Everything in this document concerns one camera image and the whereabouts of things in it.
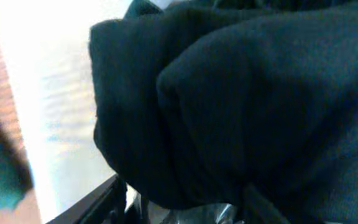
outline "dark cloth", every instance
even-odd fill
[[[240,206],[253,182],[283,210],[358,220],[358,3],[106,21],[89,51],[95,143],[151,201]]]

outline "black garment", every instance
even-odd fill
[[[91,30],[109,165],[166,208],[240,205],[358,220],[358,3],[322,11],[188,9]]]

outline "white surface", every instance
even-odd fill
[[[0,0],[0,39],[45,223],[111,170],[93,143],[89,28],[130,0]]]

